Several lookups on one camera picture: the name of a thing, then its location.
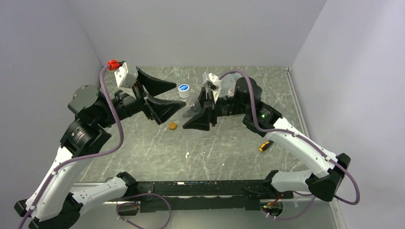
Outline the large clear tea bottle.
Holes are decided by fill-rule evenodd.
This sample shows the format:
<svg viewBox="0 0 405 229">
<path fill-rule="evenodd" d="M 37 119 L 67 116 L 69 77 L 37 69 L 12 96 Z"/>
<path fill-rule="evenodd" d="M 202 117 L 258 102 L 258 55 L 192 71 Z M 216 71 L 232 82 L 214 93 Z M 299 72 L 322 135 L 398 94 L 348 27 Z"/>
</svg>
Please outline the large clear tea bottle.
<svg viewBox="0 0 405 229">
<path fill-rule="evenodd" d="M 235 90 L 234 87 L 228 89 L 228 96 L 229 96 L 229 97 L 233 97 L 233 96 L 234 96 L 234 90 Z"/>
</svg>

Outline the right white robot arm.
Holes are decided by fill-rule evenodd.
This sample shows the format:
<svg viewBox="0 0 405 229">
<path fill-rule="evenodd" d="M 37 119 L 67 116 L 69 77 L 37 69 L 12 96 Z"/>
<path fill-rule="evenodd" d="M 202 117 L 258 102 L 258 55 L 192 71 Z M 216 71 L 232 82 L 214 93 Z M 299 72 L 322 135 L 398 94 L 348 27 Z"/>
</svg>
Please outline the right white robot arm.
<svg viewBox="0 0 405 229">
<path fill-rule="evenodd" d="M 263 185 L 267 197 L 275 198 L 285 191 L 309 192 L 323 201 L 336 197 L 351 161 L 348 155 L 322 149 L 304 136 L 279 111 L 261 101 L 262 88 L 252 78 L 237 79 L 231 97 L 215 99 L 216 89 L 219 87 L 214 84 L 202 87 L 198 97 L 201 110 L 182 126 L 184 129 L 209 131 L 218 117 L 244 115 L 246 128 L 266 139 L 262 151 L 276 143 L 308 167 L 299 172 L 271 171 Z"/>
</svg>

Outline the blue white bottle cap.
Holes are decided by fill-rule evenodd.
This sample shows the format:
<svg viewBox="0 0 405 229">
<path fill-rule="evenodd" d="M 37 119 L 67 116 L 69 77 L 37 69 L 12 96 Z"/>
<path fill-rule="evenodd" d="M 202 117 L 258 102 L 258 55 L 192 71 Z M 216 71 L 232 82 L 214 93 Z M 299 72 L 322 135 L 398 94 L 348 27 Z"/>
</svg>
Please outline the blue white bottle cap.
<svg viewBox="0 0 405 229">
<path fill-rule="evenodd" d="M 190 89 L 190 86 L 188 84 L 181 84 L 178 87 L 178 91 L 182 92 L 182 93 L 189 91 L 189 89 Z"/>
</svg>

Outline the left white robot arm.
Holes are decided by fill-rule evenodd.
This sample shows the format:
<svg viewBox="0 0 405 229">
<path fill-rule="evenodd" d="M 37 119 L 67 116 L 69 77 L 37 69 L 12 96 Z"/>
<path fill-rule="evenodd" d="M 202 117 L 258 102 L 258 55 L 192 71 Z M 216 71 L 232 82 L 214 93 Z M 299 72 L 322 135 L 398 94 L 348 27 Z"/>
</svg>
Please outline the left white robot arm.
<svg viewBox="0 0 405 229">
<path fill-rule="evenodd" d="M 99 75 L 100 86 L 78 88 L 68 104 L 74 121 L 63 134 L 57 154 L 36 191 L 14 208 L 31 229 L 68 229 L 92 208 L 116 198 L 132 200 L 138 182 L 127 172 L 90 189 L 73 192 L 78 176 L 93 159 L 118 151 L 124 142 L 122 121 L 137 113 L 162 124 L 185 102 L 158 95 L 176 83 L 155 78 L 125 61 L 110 62 Z"/>
</svg>

